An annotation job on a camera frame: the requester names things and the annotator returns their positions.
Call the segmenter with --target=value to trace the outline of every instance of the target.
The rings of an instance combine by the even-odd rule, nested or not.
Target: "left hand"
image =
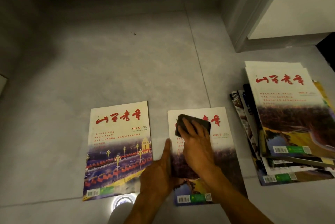
[[[157,203],[162,204],[174,187],[183,183],[183,179],[171,177],[170,170],[171,141],[165,141],[160,160],[146,167],[140,176],[141,194],[153,196]]]

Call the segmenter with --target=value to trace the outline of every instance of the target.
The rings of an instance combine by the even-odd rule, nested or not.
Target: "stack of magazines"
[[[262,186],[335,177],[335,114],[300,63],[246,61],[230,95]]]

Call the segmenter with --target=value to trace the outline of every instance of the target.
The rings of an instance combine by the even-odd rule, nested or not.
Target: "right hand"
[[[178,131],[184,139],[183,154],[190,168],[201,177],[201,172],[203,170],[208,169],[210,166],[215,166],[209,133],[204,126],[196,121],[192,121],[192,124],[197,131],[194,130],[193,126],[186,118],[183,118],[183,122],[188,131],[187,133],[181,126],[178,126]]]

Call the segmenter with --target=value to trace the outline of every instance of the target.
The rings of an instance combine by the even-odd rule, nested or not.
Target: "white barcode label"
[[[312,154],[311,149],[308,146],[303,146],[303,150],[307,154]]]
[[[205,200],[212,201],[212,194],[211,193],[205,194]]]
[[[287,164],[287,163],[293,163],[291,161],[281,161],[281,160],[273,160],[273,163],[276,164]]]
[[[263,176],[264,182],[276,182],[277,179],[274,175],[264,175]]]
[[[89,189],[86,191],[86,197],[95,197],[100,195],[100,189]]]
[[[190,203],[191,202],[190,195],[177,196],[177,202],[178,204]]]
[[[286,146],[274,146],[273,150],[275,153],[288,153]]]
[[[288,173],[288,175],[290,176],[291,180],[298,180],[295,176],[295,173]]]

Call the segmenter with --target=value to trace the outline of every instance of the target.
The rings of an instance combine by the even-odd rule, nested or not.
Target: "human hand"
[[[187,164],[201,177],[203,170],[210,166],[215,166],[209,133],[204,126],[196,121],[192,121],[192,123],[197,131],[194,130],[186,118],[183,118],[183,122],[188,131],[186,133],[181,126],[178,126],[178,131],[184,139],[183,154]]]
[[[171,141],[167,139],[160,160],[146,167],[140,176],[141,194],[154,197],[155,203],[161,205],[174,187],[183,183],[183,179],[171,177],[170,167]]]

